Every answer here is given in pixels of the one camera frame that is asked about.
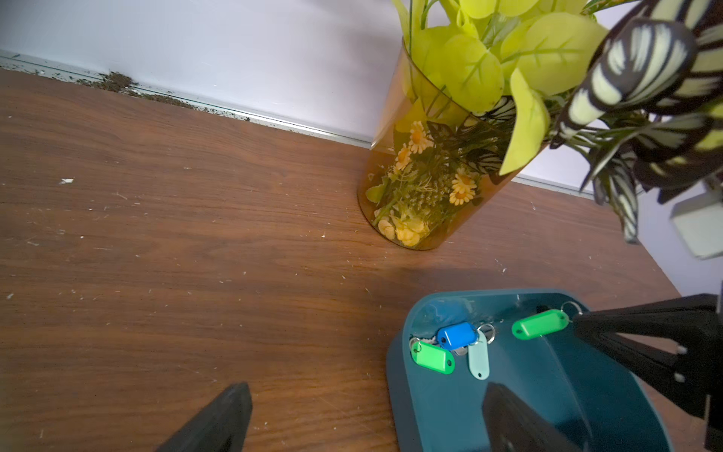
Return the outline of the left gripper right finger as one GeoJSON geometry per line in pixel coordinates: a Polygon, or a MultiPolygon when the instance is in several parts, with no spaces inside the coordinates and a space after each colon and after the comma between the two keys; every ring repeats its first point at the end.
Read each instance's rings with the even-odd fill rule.
{"type": "Polygon", "coordinates": [[[591,451],[580,422],[551,422],[504,384],[488,385],[482,414],[491,451],[591,451]]]}

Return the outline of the teal storage box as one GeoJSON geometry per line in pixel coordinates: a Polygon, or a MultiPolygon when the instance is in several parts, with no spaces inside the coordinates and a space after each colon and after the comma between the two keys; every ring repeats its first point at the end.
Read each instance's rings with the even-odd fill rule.
{"type": "Polygon", "coordinates": [[[391,342],[386,376],[403,451],[486,451],[483,399],[499,383],[585,451],[668,451],[670,437],[635,376],[574,336],[571,329],[523,341],[513,324],[541,307],[569,315],[584,306],[551,289],[432,294],[418,301],[391,342]],[[491,373],[474,377],[454,356],[449,374],[422,367],[410,346],[461,323],[491,324],[491,373]]]}

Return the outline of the vase with artificial plant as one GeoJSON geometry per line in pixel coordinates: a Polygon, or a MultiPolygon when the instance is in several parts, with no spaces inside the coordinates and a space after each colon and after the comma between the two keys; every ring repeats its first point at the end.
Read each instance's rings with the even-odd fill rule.
{"type": "Polygon", "coordinates": [[[638,192],[666,203],[722,174],[722,5],[636,1],[395,3],[403,41],[358,191],[395,245],[432,250],[545,149],[638,239],[638,192]]]}

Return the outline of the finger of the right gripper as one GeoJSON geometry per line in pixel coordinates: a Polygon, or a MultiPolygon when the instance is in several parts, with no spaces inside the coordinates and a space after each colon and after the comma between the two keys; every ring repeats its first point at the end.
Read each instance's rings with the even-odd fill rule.
{"type": "Polygon", "coordinates": [[[722,402],[721,309],[719,295],[698,294],[589,312],[572,327],[577,338],[705,419],[722,402]]]}

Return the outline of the blue tag key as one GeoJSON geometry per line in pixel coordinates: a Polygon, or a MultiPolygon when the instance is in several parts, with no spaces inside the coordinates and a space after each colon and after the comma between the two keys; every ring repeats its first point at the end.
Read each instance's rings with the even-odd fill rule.
{"type": "Polygon", "coordinates": [[[479,342],[491,344],[496,338],[496,328],[491,323],[478,326],[470,322],[462,322],[442,327],[436,334],[436,340],[445,350],[460,350],[469,348],[479,342]]]}

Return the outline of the mint tag key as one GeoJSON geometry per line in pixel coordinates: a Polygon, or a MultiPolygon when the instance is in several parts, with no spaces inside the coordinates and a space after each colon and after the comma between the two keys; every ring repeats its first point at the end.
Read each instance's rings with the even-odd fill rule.
{"type": "Polygon", "coordinates": [[[487,380],[491,374],[489,344],[484,333],[477,334],[477,340],[468,346],[468,368],[477,380],[487,380]]]}

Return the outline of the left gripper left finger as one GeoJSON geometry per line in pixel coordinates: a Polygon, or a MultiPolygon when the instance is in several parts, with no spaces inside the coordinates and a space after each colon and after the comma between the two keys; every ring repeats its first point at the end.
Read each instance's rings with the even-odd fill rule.
{"type": "Polygon", "coordinates": [[[252,394],[246,382],[228,386],[156,450],[242,451],[252,417],[252,394]]]}

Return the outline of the green tag key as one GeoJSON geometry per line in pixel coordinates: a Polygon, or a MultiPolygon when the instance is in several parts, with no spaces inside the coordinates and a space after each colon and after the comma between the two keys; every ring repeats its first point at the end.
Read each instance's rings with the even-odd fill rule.
{"type": "Polygon", "coordinates": [[[455,358],[449,350],[418,338],[410,340],[410,356],[416,365],[443,375],[451,375],[456,369],[455,358]]]}
{"type": "Polygon", "coordinates": [[[582,316],[584,311],[577,302],[566,301],[557,309],[544,310],[516,321],[512,325],[512,334],[519,340],[528,341],[563,331],[572,323],[565,311],[567,306],[574,308],[574,316],[582,316]]]}

